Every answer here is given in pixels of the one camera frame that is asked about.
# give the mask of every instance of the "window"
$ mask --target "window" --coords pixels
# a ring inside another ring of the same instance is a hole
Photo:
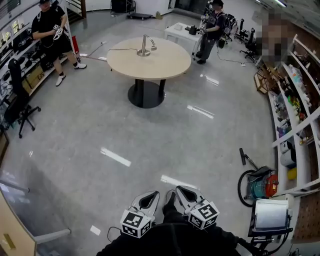
[[[17,33],[19,31],[19,23],[16,20],[14,23],[12,23],[13,33]]]
[[[3,33],[2,36],[3,36],[5,41],[8,41],[8,37],[10,37],[11,34],[10,34],[10,32],[7,32],[7,33]]]

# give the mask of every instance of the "black table base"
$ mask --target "black table base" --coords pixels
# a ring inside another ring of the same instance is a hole
[[[155,82],[136,79],[128,91],[129,101],[139,108],[155,108],[165,99],[165,84],[166,80],[161,80],[160,85],[157,85]]]

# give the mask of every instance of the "hand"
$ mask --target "hand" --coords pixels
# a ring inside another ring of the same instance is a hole
[[[55,35],[56,34],[56,30],[55,29],[52,29],[51,31],[49,31],[49,35],[51,35],[51,36],[53,36],[53,35]]]

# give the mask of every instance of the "man in black shirt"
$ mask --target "man in black shirt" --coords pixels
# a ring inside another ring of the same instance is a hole
[[[41,12],[34,18],[32,22],[32,35],[34,39],[41,39],[44,47],[45,55],[48,60],[53,62],[54,68],[59,74],[55,86],[59,86],[66,77],[62,70],[59,60],[61,54],[65,54],[69,61],[73,64],[74,69],[85,69],[86,64],[78,63],[72,52],[69,37],[64,33],[67,16],[60,6],[50,6],[49,0],[40,0],[39,6]],[[63,30],[59,39],[54,40],[57,32],[54,27]]]
[[[211,4],[214,11],[208,17],[206,28],[203,30],[200,51],[196,54],[199,58],[197,61],[198,64],[206,63],[216,41],[223,35],[224,25],[227,19],[227,16],[222,10],[224,3],[221,0],[213,0]]]

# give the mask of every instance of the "white sneaker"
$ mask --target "white sneaker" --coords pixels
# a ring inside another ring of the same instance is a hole
[[[59,75],[58,76],[58,80],[56,81],[55,83],[55,86],[58,87],[61,83],[62,83],[62,80],[66,78],[66,75]]]
[[[83,64],[83,63],[77,62],[77,63],[76,63],[76,66],[74,67],[74,69],[75,69],[75,70],[77,70],[77,69],[83,70],[83,69],[85,69],[86,67],[87,67],[87,64]]]

